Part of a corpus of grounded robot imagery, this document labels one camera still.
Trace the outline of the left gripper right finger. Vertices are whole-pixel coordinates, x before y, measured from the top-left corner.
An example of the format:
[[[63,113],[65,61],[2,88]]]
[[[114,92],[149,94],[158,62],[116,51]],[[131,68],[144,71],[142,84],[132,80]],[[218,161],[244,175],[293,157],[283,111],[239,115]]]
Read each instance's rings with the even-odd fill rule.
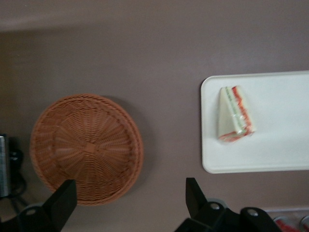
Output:
[[[196,179],[186,178],[185,202],[190,217],[177,232],[239,232],[239,214],[219,200],[207,199]]]

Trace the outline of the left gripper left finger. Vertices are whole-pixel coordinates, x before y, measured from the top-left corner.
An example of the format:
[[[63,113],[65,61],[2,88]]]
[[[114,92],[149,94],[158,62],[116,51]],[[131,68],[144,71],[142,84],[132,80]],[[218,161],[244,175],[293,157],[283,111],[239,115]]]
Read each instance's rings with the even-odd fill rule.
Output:
[[[25,208],[18,216],[20,232],[60,232],[77,206],[75,180],[66,180],[42,204]]]

